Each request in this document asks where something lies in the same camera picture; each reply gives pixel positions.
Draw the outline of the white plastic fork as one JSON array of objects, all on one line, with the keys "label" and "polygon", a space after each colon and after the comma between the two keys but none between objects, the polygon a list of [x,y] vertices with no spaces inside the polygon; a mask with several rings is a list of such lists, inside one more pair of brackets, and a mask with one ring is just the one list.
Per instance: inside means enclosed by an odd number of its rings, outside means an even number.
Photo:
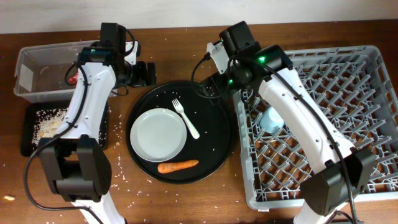
[{"label": "white plastic fork", "polygon": [[183,118],[185,124],[187,125],[187,128],[190,131],[192,137],[194,139],[198,139],[200,137],[200,134],[197,131],[197,129],[194,127],[192,122],[189,120],[187,115],[185,114],[182,104],[178,101],[178,99],[173,99],[172,100],[172,104],[173,104],[176,112],[178,112],[182,116],[182,118]]}]

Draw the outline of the blue cup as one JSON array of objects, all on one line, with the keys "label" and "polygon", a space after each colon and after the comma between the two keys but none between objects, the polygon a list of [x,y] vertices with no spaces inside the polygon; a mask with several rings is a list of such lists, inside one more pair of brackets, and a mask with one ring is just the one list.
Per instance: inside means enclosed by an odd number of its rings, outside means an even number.
[{"label": "blue cup", "polygon": [[275,134],[284,124],[279,113],[271,106],[265,110],[259,122],[260,127],[269,134]]}]

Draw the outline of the light grey plate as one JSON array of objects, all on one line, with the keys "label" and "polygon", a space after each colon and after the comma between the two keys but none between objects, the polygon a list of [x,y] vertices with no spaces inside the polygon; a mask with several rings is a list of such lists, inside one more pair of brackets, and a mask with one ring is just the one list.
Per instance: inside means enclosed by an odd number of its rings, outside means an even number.
[{"label": "light grey plate", "polygon": [[172,110],[151,109],[133,122],[130,133],[133,151],[149,162],[164,162],[183,149],[187,129],[183,119]]}]

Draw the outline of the red snack wrapper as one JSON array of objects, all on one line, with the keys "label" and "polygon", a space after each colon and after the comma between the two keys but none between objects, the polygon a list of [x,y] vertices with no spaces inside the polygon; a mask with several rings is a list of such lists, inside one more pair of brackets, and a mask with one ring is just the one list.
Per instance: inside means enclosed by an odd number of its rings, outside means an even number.
[{"label": "red snack wrapper", "polygon": [[74,74],[74,76],[70,77],[67,81],[69,85],[76,85],[78,80],[78,73]]}]

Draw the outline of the orange carrot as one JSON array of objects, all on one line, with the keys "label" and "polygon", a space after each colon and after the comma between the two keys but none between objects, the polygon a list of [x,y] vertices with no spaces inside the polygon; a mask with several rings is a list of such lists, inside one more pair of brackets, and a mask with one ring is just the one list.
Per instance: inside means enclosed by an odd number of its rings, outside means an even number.
[{"label": "orange carrot", "polygon": [[195,167],[198,163],[199,163],[198,160],[161,163],[157,166],[157,170],[161,174],[168,174],[168,173],[176,172],[178,170]]}]

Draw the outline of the rice and peanut waste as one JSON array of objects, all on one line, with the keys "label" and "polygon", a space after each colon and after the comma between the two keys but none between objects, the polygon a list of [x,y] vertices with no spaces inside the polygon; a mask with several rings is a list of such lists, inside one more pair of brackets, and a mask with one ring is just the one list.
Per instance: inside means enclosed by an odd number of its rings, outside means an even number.
[{"label": "rice and peanut waste", "polygon": [[67,113],[66,108],[38,110],[34,113],[32,145],[36,149],[41,138],[52,138]]}]

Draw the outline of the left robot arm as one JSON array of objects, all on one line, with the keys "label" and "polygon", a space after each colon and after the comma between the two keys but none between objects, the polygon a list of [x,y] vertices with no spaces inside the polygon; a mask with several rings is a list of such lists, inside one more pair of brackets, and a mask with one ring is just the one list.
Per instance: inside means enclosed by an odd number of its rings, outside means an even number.
[{"label": "left robot arm", "polygon": [[112,168],[99,132],[110,93],[122,86],[155,85],[155,65],[138,61],[140,51],[130,30],[102,23],[99,40],[73,62],[78,78],[61,125],[29,157],[40,159],[51,192],[72,203],[69,210],[79,210],[88,223],[126,222],[109,192]]}]

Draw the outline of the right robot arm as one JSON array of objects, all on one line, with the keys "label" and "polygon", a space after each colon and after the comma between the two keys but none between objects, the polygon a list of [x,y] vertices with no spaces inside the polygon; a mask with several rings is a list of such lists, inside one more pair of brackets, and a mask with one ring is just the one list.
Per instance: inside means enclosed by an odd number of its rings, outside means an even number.
[{"label": "right robot arm", "polygon": [[279,45],[262,48],[246,22],[232,25],[208,43],[203,60],[214,61],[221,86],[251,87],[276,110],[301,145],[313,175],[300,184],[304,198],[294,223],[331,223],[350,205],[346,218],[358,223],[354,199],[364,191],[376,164],[369,149],[358,149],[330,122],[299,79],[291,59]]}]

